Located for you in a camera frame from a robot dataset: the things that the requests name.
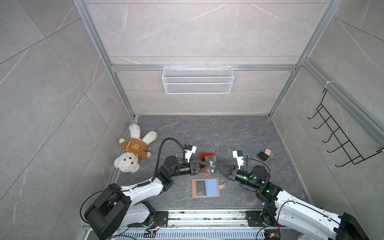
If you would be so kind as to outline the red plastic tray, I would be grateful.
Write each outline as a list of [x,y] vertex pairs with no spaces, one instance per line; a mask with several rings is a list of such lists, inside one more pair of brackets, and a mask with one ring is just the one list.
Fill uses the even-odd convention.
[[203,162],[205,162],[205,157],[206,157],[206,156],[210,156],[210,155],[215,155],[215,154],[212,154],[212,153],[201,153],[201,156],[200,156],[200,161],[203,161]]

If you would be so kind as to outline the tan leather card holder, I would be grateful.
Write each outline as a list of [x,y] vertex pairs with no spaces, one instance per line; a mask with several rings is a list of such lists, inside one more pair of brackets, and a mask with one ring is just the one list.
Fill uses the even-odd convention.
[[[197,197],[196,196],[196,186],[195,183],[198,180],[205,180],[206,182],[206,196],[205,197]],[[199,198],[216,198],[221,196],[221,190],[226,187],[226,183],[223,183],[222,185],[219,184],[219,179],[197,179],[192,180],[192,196],[193,199],[199,199]]]

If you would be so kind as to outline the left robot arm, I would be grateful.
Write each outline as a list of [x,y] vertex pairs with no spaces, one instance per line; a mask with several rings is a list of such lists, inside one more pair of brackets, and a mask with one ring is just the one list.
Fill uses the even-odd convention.
[[196,175],[210,166],[209,162],[200,160],[178,162],[177,157],[169,156],[147,181],[123,187],[110,184],[98,191],[99,196],[85,211],[83,220],[100,240],[111,238],[123,225],[149,225],[156,211],[146,199],[166,192],[174,183],[172,176]]

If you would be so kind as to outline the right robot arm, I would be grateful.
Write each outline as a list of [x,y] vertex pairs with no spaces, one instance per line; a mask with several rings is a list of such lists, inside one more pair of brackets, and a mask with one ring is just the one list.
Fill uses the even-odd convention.
[[224,177],[251,187],[264,205],[258,220],[266,227],[285,226],[313,240],[367,240],[369,237],[350,214],[338,215],[306,203],[270,182],[265,166],[245,172],[234,165],[218,165]]

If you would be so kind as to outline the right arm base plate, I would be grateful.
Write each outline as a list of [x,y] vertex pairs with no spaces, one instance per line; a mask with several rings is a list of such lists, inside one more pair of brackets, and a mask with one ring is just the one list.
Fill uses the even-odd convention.
[[245,218],[249,227],[277,227],[278,224],[266,210],[246,211]]

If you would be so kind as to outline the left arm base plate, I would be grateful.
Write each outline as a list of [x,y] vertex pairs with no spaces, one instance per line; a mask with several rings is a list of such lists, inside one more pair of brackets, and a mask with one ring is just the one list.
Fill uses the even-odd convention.
[[148,218],[142,223],[144,227],[147,228],[156,228],[156,227],[167,227],[168,226],[168,211],[156,211],[155,213],[150,213]]

